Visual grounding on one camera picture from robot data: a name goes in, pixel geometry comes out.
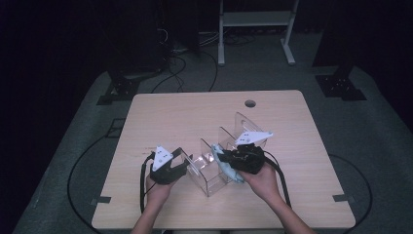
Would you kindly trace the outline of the black tape strip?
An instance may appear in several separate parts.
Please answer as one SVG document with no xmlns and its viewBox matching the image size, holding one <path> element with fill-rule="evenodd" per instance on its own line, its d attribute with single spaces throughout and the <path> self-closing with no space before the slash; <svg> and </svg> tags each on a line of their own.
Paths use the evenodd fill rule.
<svg viewBox="0 0 413 234">
<path fill-rule="evenodd" d="M 109 204 L 111 201 L 111 197 L 107 197 L 107 196 L 99 196 L 97 198 L 92 198 L 92 200 L 90 201 L 90 204 L 92 206 L 97 206 L 99 203 L 102 204 Z"/>
<path fill-rule="evenodd" d="M 333 195 L 332 197 L 335 202 L 348 202 L 350 204 L 355 201 L 355 198 L 353 196 L 346 194 Z"/>
</svg>

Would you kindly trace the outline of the person's right hand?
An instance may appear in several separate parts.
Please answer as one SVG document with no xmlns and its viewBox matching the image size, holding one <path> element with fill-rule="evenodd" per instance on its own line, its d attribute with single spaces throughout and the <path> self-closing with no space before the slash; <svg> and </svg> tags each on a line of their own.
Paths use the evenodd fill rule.
<svg viewBox="0 0 413 234">
<path fill-rule="evenodd" d="M 268 163 L 265 163 L 256 175 L 246 172 L 239 172 L 239 174 L 252 191 L 268 205 L 282 202 L 276 171 Z"/>
</svg>

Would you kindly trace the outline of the person's left hand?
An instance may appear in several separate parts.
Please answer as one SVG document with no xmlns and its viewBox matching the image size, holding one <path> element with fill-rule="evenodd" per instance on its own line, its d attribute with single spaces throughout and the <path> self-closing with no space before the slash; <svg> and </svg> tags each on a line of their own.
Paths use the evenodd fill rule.
<svg viewBox="0 0 413 234">
<path fill-rule="evenodd" d="M 148 176 L 146 178 L 146 185 L 147 208 L 159 210 L 169 198 L 174 182 L 170 184 L 159 184 Z"/>
</svg>

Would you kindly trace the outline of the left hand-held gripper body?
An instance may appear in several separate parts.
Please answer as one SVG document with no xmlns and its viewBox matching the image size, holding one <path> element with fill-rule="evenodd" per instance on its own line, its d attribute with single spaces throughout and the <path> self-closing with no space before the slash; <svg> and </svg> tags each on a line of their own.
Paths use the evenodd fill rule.
<svg viewBox="0 0 413 234">
<path fill-rule="evenodd" d="M 155 150 L 153 164 L 150 169 L 150 177 L 159 184 L 170 184 L 187 174 L 187 169 L 182 169 L 181 164 L 173 165 L 175 158 L 172 152 L 158 145 Z"/>
</svg>

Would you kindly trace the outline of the clear plastic divided organizer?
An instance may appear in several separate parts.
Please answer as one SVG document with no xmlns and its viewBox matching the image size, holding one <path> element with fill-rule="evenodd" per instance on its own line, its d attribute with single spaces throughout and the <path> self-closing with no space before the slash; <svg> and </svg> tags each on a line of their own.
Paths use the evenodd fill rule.
<svg viewBox="0 0 413 234">
<path fill-rule="evenodd" d="M 268 132 L 262 130 L 242 113 L 235 114 L 233 131 L 219 127 L 214 141 L 209 142 L 205 138 L 200 139 L 200 153 L 192 157 L 192 167 L 188 167 L 189 177 L 203 190 L 207 197 L 212 196 L 218 190 L 232 181 L 219 168 L 211 153 L 213 144 L 219 145 L 222 150 L 231 150 L 236 147 L 235 140 L 241 133 L 247 131 Z M 258 145 L 264 150 L 267 140 L 259 141 Z"/>
</svg>

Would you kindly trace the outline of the white metal stand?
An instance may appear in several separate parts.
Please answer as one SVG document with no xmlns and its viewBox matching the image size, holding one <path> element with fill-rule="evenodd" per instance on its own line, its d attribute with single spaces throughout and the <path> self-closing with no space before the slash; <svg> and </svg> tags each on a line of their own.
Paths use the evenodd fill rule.
<svg viewBox="0 0 413 234">
<path fill-rule="evenodd" d="M 289 47 L 289 40 L 300 0 L 293 0 L 293 4 L 288 11 L 271 12 L 235 12 L 224 11 L 224 0 L 220 0 L 219 26 L 218 26 L 218 47 L 217 63 L 225 64 L 224 29 L 227 27 L 257 27 L 257 26 L 285 26 L 286 33 L 281 39 L 281 45 L 289 65 L 296 63 Z"/>
</svg>

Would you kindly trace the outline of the light blue cleaning cloth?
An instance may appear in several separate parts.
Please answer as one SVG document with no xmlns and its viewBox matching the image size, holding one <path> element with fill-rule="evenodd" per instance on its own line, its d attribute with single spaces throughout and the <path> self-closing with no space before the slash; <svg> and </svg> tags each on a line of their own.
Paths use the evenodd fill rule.
<svg viewBox="0 0 413 234">
<path fill-rule="evenodd" d="M 244 179 L 241 175 L 239 175 L 231 166 L 229 163 L 226 162 L 222 162 L 219 158 L 220 155 L 223 154 L 223 150 L 222 148 L 217 145 L 217 144 L 213 144 L 211 146 L 211 153 L 213 155 L 214 160 L 216 161 L 216 163 L 218 164 L 219 168 L 221 169 L 221 171 L 228 177 L 230 178 L 232 181 L 234 181 L 235 183 L 244 183 Z"/>
</svg>

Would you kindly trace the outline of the dark equipment cabinet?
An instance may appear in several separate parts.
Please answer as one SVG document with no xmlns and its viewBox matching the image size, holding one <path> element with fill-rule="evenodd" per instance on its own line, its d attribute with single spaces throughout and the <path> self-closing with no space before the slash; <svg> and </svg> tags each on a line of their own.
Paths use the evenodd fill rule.
<svg viewBox="0 0 413 234">
<path fill-rule="evenodd" d="M 94 0 L 108 43 L 106 70 L 118 88 L 131 85 L 127 72 L 161 71 L 172 45 L 200 50 L 199 0 Z"/>
</svg>

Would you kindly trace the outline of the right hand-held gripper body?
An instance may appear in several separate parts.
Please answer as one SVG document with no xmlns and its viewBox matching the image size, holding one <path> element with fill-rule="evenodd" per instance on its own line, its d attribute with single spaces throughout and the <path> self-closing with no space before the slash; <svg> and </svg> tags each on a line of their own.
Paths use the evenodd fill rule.
<svg viewBox="0 0 413 234">
<path fill-rule="evenodd" d="M 236 147 L 231 149 L 237 151 L 235 156 L 228 158 L 233 162 L 231 167 L 236 171 L 256 175 L 267 161 L 265 152 L 258 145 L 258 142 L 265 141 L 273 135 L 272 132 L 247 131 L 241 133 L 235 140 Z"/>
</svg>

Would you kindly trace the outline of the black stand base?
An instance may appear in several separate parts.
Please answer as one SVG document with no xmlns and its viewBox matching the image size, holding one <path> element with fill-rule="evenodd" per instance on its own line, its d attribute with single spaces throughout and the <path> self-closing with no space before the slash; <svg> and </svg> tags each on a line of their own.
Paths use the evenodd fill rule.
<svg viewBox="0 0 413 234">
<path fill-rule="evenodd" d="M 139 82 L 133 79 L 122 78 L 111 80 L 106 92 L 99 97 L 97 105 L 110 105 L 114 101 L 132 100 L 136 95 Z"/>
<path fill-rule="evenodd" d="M 333 74 L 317 75 L 316 80 L 327 98 L 344 101 L 366 100 L 365 95 L 350 80 L 352 67 L 339 66 Z"/>
</svg>

